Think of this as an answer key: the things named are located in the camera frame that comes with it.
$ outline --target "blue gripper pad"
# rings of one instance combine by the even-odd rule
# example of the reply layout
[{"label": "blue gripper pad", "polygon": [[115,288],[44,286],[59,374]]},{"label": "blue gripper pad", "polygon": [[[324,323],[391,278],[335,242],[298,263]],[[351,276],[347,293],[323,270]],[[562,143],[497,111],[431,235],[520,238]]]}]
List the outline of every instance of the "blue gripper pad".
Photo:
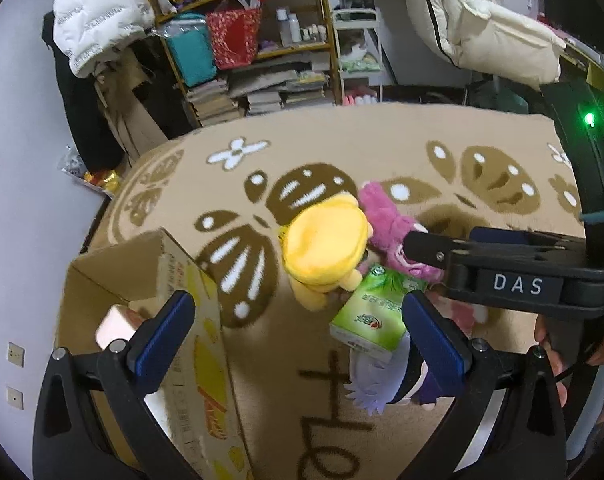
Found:
[{"label": "blue gripper pad", "polygon": [[495,229],[492,227],[474,227],[471,229],[469,240],[483,244],[515,244],[528,245],[528,239],[522,231]]},{"label": "blue gripper pad", "polygon": [[464,375],[472,362],[466,336],[453,322],[443,318],[419,290],[404,297],[402,321],[444,396],[461,394]]},{"label": "blue gripper pad", "polygon": [[195,303],[188,292],[176,290],[160,312],[134,333],[127,355],[140,396],[156,392],[195,320]]}]

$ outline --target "paper stack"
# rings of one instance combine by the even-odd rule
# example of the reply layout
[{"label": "paper stack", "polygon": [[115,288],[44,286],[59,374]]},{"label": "paper stack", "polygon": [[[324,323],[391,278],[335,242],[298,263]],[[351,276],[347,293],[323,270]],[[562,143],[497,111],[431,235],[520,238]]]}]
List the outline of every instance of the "paper stack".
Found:
[{"label": "paper stack", "polygon": [[213,79],[190,89],[186,99],[193,104],[202,126],[226,123],[244,117],[244,110],[228,95],[226,79]]},{"label": "paper stack", "polygon": [[303,92],[292,92],[287,95],[284,108],[293,110],[295,108],[307,108],[335,106],[335,98],[330,90],[307,90]]},{"label": "paper stack", "polygon": [[275,90],[261,90],[246,95],[249,115],[262,115],[282,110],[282,98]]},{"label": "paper stack", "polygon": [[258,90],[264,90],[275,85],[296,81],[298,73],[295,70],[278,70],[277,67],[262,70],[256,68],[251,72],[242,72],[234,76],[229,95],[242,97]]}]

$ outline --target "electrical outlet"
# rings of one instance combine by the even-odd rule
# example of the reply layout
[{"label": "electrical outlet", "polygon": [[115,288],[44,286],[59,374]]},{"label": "electrical outlet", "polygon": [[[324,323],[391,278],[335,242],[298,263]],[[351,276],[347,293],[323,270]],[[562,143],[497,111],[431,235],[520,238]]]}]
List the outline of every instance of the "electrical outlet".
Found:
[{"label": "electrical outlet", "polygon": [[19,366],[20,368],[24,368],[24,348],[9,341],[9,351],[6,355],[6,359],[10,363]]},{"label": "electrical outlet", "polygon": [[10,386],[6,387],[6,402],[8,402],[11,406],[17,408],[18,410],[24,409],[24,399],[22,398],[22,392]]}]

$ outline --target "white metal rack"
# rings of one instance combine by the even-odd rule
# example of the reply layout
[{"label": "white metal rack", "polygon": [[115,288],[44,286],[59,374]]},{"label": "white metal rack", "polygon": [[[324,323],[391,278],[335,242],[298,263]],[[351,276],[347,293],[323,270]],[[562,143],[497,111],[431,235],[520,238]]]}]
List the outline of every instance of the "white metal rack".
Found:
[{"label": "white metal rack", "polygon": [[[370,19],[366,20],[353,20],[350,16],[362,14],[369,14]],[[357,79],[357,78],[369,78],[372,75],[379,75],[382,72],[382,63],[380,59],[380,53],[382,52],[382,45],[380,43],[380,16],[378,15],[377,9],[337,9],[333,11],[333,33],[335,34],[335,48],[338,55],[338,74],[340,75],[340,87],[342,89],[342,96],[344,97],[344,80],[345,79]],[[378,37],[378,52],[376,60],[380,69],[377,71],[367,72],[348,72],[342,69],[342,51],[340,50],[340,38],[339,32],[341,30],[367,30],[374,29]],[[378,101],[382,102],[382,83],[380,83],[380,95]]]}]

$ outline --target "yellow plush toy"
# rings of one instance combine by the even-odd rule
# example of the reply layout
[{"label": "yellow plush toy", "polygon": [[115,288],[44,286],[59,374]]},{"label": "yellow plush toy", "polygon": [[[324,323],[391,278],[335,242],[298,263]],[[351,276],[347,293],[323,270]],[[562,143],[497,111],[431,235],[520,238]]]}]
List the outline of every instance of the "yellow plush toy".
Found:
[{"label": "yellow plush toy", "polygon": [[373,228],[350,194],[328,198],[296,216],[284,233],[282,257],[300,304],[321,310],[332,290],[355,290],[362,281],[356,267],[372,234]]}]

